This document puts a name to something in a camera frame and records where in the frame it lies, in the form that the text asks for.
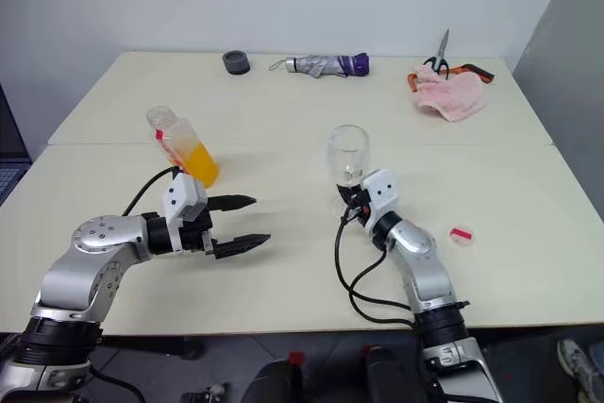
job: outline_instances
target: gray floor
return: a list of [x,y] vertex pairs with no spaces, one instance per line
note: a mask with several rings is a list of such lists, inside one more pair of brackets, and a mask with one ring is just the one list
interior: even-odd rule
[[[571,327],[542,335],[495,342],[485,348],[492,371],[508,402],[574,402],[572,380],[560,369],[555,343],[572,336],[582,344],[604,338],[604,327]],[[205,353],[196,361],[157,353],[99,347],[92,362],[104,373],[138,386],[149,403],[178,402],[180,394],[197,392],[217,382],[229,383],[226,401],[239,402],[247,384],[263,365],[302,351],[307,387],[322,403],[362,402],[362,349],[390,347],[414,382],[412,339],[407,333],[354,332],[275,334],[204,338]],[[134,402],[128,392],[92,380],[81,392],[93,403]]]

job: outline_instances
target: glass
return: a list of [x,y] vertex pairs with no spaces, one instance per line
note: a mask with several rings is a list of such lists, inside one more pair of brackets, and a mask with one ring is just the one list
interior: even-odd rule
[[342,125],[329,135],[327,166],[338,186],[361,184],[369,168],[369,135],[361,127]]

